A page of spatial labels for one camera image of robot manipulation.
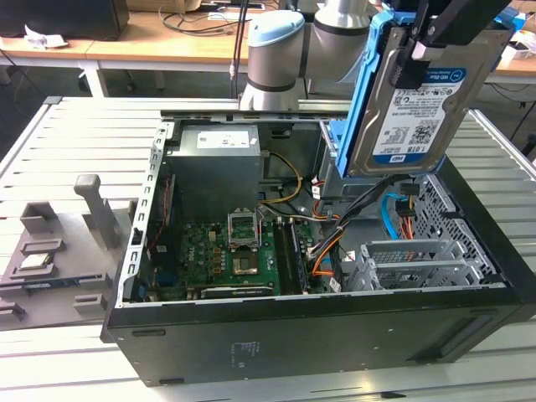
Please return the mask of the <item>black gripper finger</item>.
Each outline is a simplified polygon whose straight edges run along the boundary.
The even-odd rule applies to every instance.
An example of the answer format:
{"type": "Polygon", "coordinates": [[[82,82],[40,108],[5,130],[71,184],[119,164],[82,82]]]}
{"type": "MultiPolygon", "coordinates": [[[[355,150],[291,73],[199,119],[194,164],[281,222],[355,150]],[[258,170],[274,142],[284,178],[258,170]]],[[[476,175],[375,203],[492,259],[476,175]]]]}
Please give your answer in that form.
{"type": "Polygon", "coordinates": [[[430,65],[424,59],[426,47],[420,41],[409,41],[398,53],[389,72],[389,82],[395,89],[419,89],[430,65]]]}

